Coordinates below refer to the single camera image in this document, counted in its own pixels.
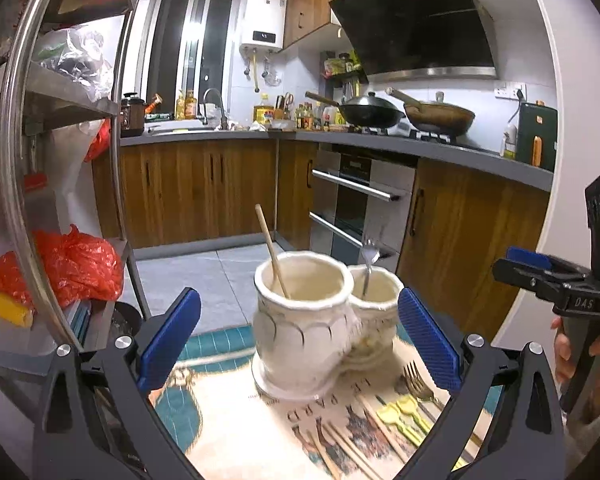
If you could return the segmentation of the person's right hand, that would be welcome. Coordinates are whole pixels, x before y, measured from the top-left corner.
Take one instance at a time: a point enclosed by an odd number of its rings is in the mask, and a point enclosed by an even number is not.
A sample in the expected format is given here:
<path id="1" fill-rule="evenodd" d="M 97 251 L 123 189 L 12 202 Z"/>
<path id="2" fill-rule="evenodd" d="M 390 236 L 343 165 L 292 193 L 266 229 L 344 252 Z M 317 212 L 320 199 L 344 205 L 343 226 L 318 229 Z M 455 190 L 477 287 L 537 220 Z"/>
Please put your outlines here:
<path id="1" fill-rule="evenodd" d="M 555 355 L 555 378 L 559 385 L 568 382 L 576 371 L 576 364 L 571 359 L 571 344 L 570 340 L 564 331 L 564 322 L 562 318 L 554 318 L 552 330 L 556 330 L 554 339 L 554 355 Z M 591 356 L 600 356 L 600 336 L 592 343 L 588 353 Z M 594 422 L 600 417 L 600 376 L 588 397 L 588 403 L 583 409 L 581 417 L 582 422 L 588 424 Z"/>

